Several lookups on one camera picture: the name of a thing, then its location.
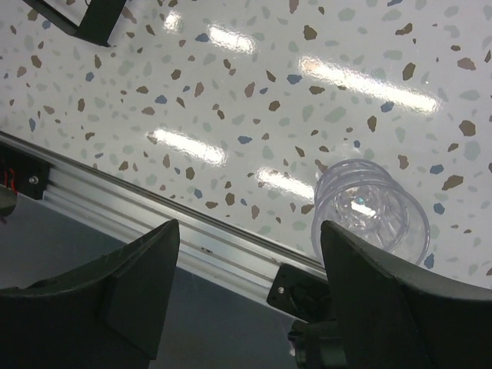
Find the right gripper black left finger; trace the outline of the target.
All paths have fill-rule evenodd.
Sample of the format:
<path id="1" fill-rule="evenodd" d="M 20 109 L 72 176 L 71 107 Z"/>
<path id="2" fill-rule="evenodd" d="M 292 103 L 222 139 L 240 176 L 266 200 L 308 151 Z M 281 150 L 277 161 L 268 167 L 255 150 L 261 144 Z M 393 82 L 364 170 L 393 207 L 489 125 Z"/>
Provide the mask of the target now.
<path id="1" fill-rule="evenodd" d="M 1 291 L 3 368 L 147 368 L 158 356 L 178 250 L 170 220 L 110 254 Z"/>

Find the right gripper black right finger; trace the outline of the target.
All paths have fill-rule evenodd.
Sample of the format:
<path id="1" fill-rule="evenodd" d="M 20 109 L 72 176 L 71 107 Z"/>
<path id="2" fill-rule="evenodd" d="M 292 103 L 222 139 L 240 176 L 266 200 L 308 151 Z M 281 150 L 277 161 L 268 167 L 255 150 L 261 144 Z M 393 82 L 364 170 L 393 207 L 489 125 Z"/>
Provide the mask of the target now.
<path id="1" fill-rule="evenodd" d="M 321 247 L 350 368 L 489 368 L 491 291 L 443 277 L 333 221 Z"/>

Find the clear plastic cup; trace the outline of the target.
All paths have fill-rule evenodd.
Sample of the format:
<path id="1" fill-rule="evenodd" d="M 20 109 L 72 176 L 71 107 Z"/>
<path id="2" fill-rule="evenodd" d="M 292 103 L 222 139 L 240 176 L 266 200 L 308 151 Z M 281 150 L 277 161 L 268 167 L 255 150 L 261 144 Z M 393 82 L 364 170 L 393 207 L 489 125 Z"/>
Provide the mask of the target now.
<path id="1" fill-rule="evenodd" d="M 420 203 L 398 183 L 347 189 L 314 209 L 311 241 L 319 261 L 321 224 L 333 221 L 387 253 L 420 264 L 430 242 L 430 223 Z"/>
<path id="2" fill-rule="evenodd" d="M 336 194 L 363 185 L 387 185 L 394 179 L 376 162 L 363 159 L 347 159 L 330 166 L 318 179 L 314 189 L 316 210 Z"/>

